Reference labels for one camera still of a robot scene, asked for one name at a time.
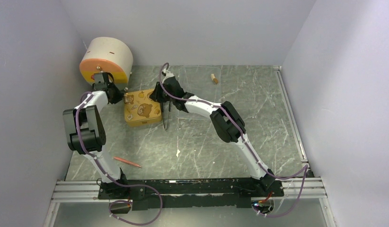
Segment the square silver metal lid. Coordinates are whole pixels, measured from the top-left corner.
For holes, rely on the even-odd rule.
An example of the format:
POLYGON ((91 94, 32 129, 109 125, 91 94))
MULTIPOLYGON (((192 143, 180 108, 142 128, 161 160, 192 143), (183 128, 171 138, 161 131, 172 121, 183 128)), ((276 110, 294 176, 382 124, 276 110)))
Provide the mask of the square silver metal lid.
POLYGON ((134 92, 127 92, 124 94, 124 113, 137 112, 140 116, 150 115, 150 112, 161 111, 160 103, 149 99, 150 93, 154 89, 140 90, 134 92))

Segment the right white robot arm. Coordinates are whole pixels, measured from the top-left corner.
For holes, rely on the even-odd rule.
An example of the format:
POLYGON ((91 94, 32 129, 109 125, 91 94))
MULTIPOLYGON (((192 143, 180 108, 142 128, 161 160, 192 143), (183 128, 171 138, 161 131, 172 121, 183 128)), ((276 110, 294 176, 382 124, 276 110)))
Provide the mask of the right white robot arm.
POLYGON ((245 123, 232 103, 214 103, 185 92, 175 77, 157 82, 149 98, 158 103, 171 102, 179 111, 209 118, 218 137, 237 146, 240 156, 248 166, 250 176, 256 180, 255 193, 266 196, 272 190, 275 181, 273 173, 251 145, 245 123))

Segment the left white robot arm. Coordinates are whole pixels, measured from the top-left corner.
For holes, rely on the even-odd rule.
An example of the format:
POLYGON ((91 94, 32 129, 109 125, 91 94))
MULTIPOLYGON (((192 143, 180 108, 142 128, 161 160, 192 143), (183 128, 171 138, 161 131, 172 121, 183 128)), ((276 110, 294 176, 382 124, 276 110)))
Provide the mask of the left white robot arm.
POLYGON ((116 104, 123 98, 110 72, 95 73, 92 90, 85 92, 80 103, 63 111, 66 140, 71 151, 87 158, 100 174, 100 190, 122 199, 128 195, 129 185, 121 168, 104 148, 106 131, 100 112, 108 104, 116 104))

